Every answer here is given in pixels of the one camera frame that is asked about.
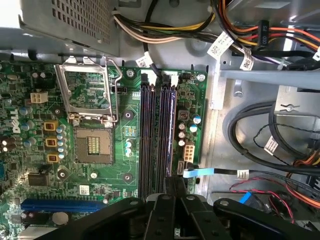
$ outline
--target black wire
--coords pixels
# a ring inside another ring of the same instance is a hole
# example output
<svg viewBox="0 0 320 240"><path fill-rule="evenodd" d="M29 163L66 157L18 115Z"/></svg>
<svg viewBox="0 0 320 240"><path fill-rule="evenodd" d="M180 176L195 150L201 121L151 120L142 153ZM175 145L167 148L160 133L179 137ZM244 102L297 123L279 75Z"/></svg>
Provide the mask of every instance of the black wire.
<svg viewBox="0 0 320 240"><path fill-rule="evenodd" d="M284 149L287 153L291 154L296 158L303 159L306 157L306 154L294 149L290 146L286 140L281 136L280 131L278 129L277 123L277 116L275 115L275 108L276 103L273 104L272 108L270 109L268 123L269 123L269 130L271 135L273 136L274 140L279 144L279 146Z"/></svg>
<svg viewBox="0 0 320 240"><path fill-rule="evenodd" d="M249 112L239 114L234 119L232 119L227 128L228 138L232 146L243 156L245 156L246 158L252 160L257 164L261 164L269 168L273 168L279 171L284 171L289 173L295 173L295 174L301 174L301 175L307 175L307 176L309 175L320 176L320 168L310 167L310 166L295 167L295 166L287 166L287 165L272 163L254 156L249 152L248 149L245 149L244 147L242 147L242 145L237 140L237 136L236 136L236 127L237 127L238 121L243 118L261 115L261 114L268 114L268 113L269 113L269 109L255 110L255 111L249 111Z"/></svg>

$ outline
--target electrolytic capacitor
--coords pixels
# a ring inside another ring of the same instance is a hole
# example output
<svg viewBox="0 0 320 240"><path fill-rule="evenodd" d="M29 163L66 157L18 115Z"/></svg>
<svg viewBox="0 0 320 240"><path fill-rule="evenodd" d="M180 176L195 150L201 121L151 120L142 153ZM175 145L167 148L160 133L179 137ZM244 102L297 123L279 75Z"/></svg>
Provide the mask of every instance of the electrolytic capacitor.
<svg viewBox="0 0 320 240"><path fill-rule="evenodd" d="M183 139L181 139L181 140L178 142L178 145L179 145L180 147L183 147L185 144L186 144L186 141L183 140Z"/></svg>
<svg viewBox="0 0 320 240"><path fill-rule="evenodd" d="M126 148L131 148L131 147L132 147L132 141L131 141L130 139L127 139L127 140L125 141L124 146L125 146Z"/></svg>
<svg viewBox="0 0 320 240"><path fill-rule="evenodd" d="M97 171L93 171L93 172L91 172L91 174L90 174L90 178L92 178L92 179L96 179L98 177L98 172Z"/></svg>
<svg viewBox="0 0 320 240"><path fill-rule="evenodd" d="M60 152L60 153L58 154L58 158L59 158L59 159L64 159L64 158L65 158L65 153L64 153L64 152Z"/></svg>
<svg viewBox="0 0 320 240"><path fill-rule="evenodd" d="M189 126L189 130L190 130L190 132L192 132L192 133L196 133L197 130L198 130L198 127L197 127L197 125L195 125L194 123L192 123L192 124L190 124L190 126Z"/></svg>
<svg viewBox="0 0 320 240"><path fill-rule="evenodd" d="M10 144L14 144L16 142L16 138L11 136L5 140L2 140L2 145L3 146L7 146L7 145L10 145Z"/></svg>
<svg viewBox="0 0 320 240"><path fill-rule="evenodd" d="M186 125L183 122L181 122L181 123L179 123L178 128L180 130L185 130L186 129Z"/></svg>
<svg viewBox="0 0 320 240"><path fill-rule="evenodd" d="M4 146L4 147L2 148L2 150L7 153L7 152L11 152L11 151L14 150L16 147L17 147L16 144L10 144L10 145Z"/></svg>
<svg viewBox="0 0 320 240"><path fill-rule="evenodd" d="M110 199L110 194L107 193L106 195L104 195L104 198L103 198L102 202L104 204L108 204L109 203L109 199Z"/></svg>
<svg viewBox="0 0 320 240"><path fill-rule="evenodd" d="M32 107L30 106L23 106L19 109L19 113L21 116L26 116L28 114L31 114L32 113Z"/></svg>
<svg viewBox="0 0 320 240"><path fill-rule="evenodd" d="M195 124L201 123L201 117L199 115L193 115L192 119Z"/></svg>
<svg viewBox="0 0 320 240"><path fill-rule="evenodd" d="M56 138L57 138L58 140L62 140L62 139L64 139L64 138L66 137L66 135L67 135L67 133L66 133L65 131L63 131L63 132L61 132L61 133L58 133L58 134L56 135Z"/></svg>
<svg viewBox="0 0 320 240"><path fill-rule="evenodd" d="M56 128L56 132L58 133L58 134L60 134L60 133L62 133L64 130L66 130L66 126L65 125L60 125L60 126L58 126L57 128Z"/></svg>
<svg viewBox="0 0 320 240"><path fill-rule="evenodd" d="M124 150L124 153L127 155L127 154L131 154L132 153L132 150L131 148L127 147L125 150Z"/></svg>
<svg viewBox="0 0 320 240"><path fill-rule="evenodd" d="M29 120L29 121L23 123L20 128L22 131L27 132L29 130L32 130L34 127L35 127L35 124L31 120Z"/></svg>
<svg viewBox="0 0 320 240"><path fill-rule="evenodd" d="M23 146L25 148L31 148L36 143L37 143L37 140L34 137L29 137L27 140L23 142Z"/></svg>
<svg viewBox="0 0 320 240"><path fill-rule="evenodd" d="M58 152L63 153L65 151L65 148L63 146L58 147Z"/></svg>
<svg viewBox="0 0 320 240"><path fill-rule="evenodd" d="M179 132L178 137L180 139L184 139L186 137L186 134L183 131L181 131L181 132Z"/></svg>
<svg viewBox="0 0 320 240"><path fill-rule="evenodd" d="M57 144L59 147L62 147L62 146L64 146L65 148L67 147L67 146L66 146L66 139L65 139L65 138L59 140L56 144Z"/></svg>

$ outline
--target ram slot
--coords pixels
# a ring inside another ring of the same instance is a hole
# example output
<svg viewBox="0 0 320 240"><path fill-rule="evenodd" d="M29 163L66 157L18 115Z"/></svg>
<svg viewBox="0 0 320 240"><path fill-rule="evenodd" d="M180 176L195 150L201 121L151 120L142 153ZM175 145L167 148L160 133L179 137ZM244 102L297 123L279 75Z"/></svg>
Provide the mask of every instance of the ram slot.
<svg viewBox="0 0 320 240"><path fill-rule="evenodd" d="M160 95L158 155L156 161L155 191L164 192L164 179L171 175L173 139L177 105L177 91L163 86Z"/></svg>
<svg viewBox="0 0 320 240"><path fill-rule="evenodd" d="M146 199L152 187L152 139L156 108L156 93L153 86L140 88L140 144L138 196Z"/></svg>

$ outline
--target barcode label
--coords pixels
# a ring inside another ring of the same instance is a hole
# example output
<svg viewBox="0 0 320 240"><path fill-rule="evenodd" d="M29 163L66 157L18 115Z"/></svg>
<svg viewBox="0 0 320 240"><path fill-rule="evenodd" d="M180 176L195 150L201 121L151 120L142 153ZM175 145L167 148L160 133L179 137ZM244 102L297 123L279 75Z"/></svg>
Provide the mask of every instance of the barcode label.
<svg viewBox="0 0 320 240"><path fill-rule="evenodd" d="M148 51L144 53L143 57L139 58L138 60L135 60L135 62L139 68L148 68L151 64L153 64L153 61Z"/></svg>
<svg viewBox="0 0 320 240"><path fill-rule="evenodd" d="M270 155L274 155L275 150L277 149L277 147L279 146L279 144L276 142L276 140L274 139L273 136L271 136L268 140L268 142L266 143L266 145L264 146L264 150L269 153Z"/></svg>
<svg viewBox="0 0 320 240"><path fill-rule="evenodd" d="M88 185L79 185L80 195L90 195L90 188Z"/></svg>
<svg viewBox="0 0 320 240"><path fill-rule="evenodd" d="M220 36L214 41L207 53L216 60L220 60L220 57L224 52L234 43L232 38L226 33L222 32Z"/></svg>
<svg viewBox="0 0 320 240"><path fill-rule="evenodd" d="M313 55L313 59L317 62L320 61L320 47L318 48L317 52Z"/></svg>
<svg viewBox="0 0 320 240"><path fill-rule="evenodd" d="M243 71L251 71L254 67L254 59L251 55L251 50L244 47L242 52L244 53L244 58L241 63L240 69Z"/></svg>
<svg viewBox="0 0 320 240"><path fill-rule="evenodd" d="M248 180L249 179L249 170L237 170L236 171L237 179L239 180Z"/></svg>

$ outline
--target white cable tag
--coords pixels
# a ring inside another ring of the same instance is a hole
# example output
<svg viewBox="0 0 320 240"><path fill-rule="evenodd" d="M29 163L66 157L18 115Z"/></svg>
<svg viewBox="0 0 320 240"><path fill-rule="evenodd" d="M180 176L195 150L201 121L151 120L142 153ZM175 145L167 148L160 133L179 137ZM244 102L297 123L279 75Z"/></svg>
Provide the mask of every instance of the white cable tag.
<svg viewBox="0 0 320 240"><path fill-rule="evenodd" d="M273 136L271 136L268 140L268 142L266 143L266 145L264 146L264 150L269 153L270 155L274 155L275 150L277 149L277 147L279 146L279 144L276 142L276 140L274 139Z"/></svg>
<svg viewBox="0 0 320 240"><path fill-rule="evenodd" d="M213 57L216 60L220 60L220 57L224 52L234 43L232 38L226 33L222 32L220 36L214 41L214 43L211 45L211 47L206 52L211 57Z"/></svg>
<svg viewBox="0 0 320 240"><path fill-rule="evenodd" d="M239 179L239 180L248 180L249 179L249 169L237 170L236 176L237 176L237 179Z"/></svg>
<svg viewBox="0 0 320 240"><path fill-rule="evenodd" d="M240 69L243 71L251 71L254 67L254 58L251 55L251 50L249 48L243 47L244 58L241 63Z"/></svg>
<svg viewBox="0 0 320 240"><path fill-rule="evenodd" d="M320 47L318 48L317 52L313 55L312 57L314 60L316 60L317 62L320 61Z"/></svg>
<svg viewBox="0 0 320 240"><path fill-rule="evenodd" d="M135 60L135 62L139 68L148 68L151 64L154 63L148 51L144 53L143 57L139 58L138 60Z"/></svg>

